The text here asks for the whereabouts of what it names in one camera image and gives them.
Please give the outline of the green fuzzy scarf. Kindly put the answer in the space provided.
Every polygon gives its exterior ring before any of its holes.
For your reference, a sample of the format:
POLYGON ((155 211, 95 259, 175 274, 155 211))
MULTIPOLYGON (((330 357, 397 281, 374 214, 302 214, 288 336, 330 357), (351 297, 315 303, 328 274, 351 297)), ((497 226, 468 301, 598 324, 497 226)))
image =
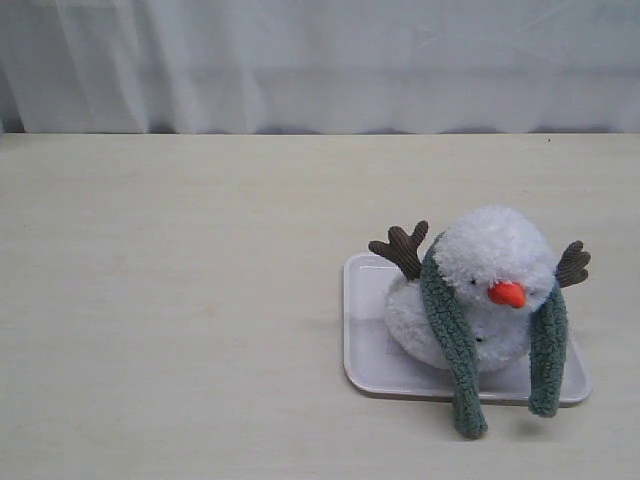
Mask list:
MULTIPOLYGON (((482 437, 487 422, 480 400, 480 372, 476 348, 471 343, 470 330, 464 325, 460 308, 454 306, 452 294, 444 283, 429 273, 420 282, 422 292, 434 291, 435 299, 427 300, 428 313, 443 315, 435 335, 444 349, 448 370, 453 380, 453 424, 470 439, 482 437)), ((562 288, 553 286, 551 296, 535 311, 529 324, 530 395, 528 408, 536 416, 556 415, 568 343, 568 314, 562 288)))

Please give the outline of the white plush snowman toy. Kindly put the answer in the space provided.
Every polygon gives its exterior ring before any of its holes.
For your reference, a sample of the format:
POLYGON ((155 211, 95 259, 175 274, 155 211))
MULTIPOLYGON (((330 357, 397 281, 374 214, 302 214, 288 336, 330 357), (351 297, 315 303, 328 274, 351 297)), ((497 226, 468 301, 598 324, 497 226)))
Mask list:
POLYGON ((409 356, 437 369, 449 367, 435 335, 444 317, 424 308, 436 297, 421 290, 427 274, 443 281, 460 308, 482 373, 502 370, 529 351, 530 321, 553 286, 566 288, 588 277, 591 255, 581 241, 556 256, 536 225, 509 207, 482 207, 460 217, 421 254, 427 232, 425 221, 412 232, 392 226, 387 241, 372 240, 368 248, 400 271, 385 302, 391 337, 409 356))

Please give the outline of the white square tray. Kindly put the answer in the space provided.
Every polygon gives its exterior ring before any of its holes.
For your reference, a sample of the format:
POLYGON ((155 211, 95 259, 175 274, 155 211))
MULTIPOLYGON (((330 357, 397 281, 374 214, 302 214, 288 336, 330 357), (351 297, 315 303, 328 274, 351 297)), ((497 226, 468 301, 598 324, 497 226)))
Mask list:
MULTIPOLYGON (((358 253, 343 266, 343 365, 349 381, 376 398, 450 402, 448 372, 410 357, 384 322, 386 293, 399 269, 372 253, 358 253)), ((589 368, 571 334, 560 407, 583 403, 593 391, 589 368)), ((514 366, 480 375, 483 404, 526 406, 530 395, 528 355, 514 366)))

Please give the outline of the white backdrop curtain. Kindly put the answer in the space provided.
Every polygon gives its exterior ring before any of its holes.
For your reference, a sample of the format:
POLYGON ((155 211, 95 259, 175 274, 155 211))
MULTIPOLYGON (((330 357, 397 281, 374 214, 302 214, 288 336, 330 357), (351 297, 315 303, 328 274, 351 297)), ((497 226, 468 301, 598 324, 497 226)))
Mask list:
POLYGON ((635 1, 5 1, 6 133, 637 132, 635 1))

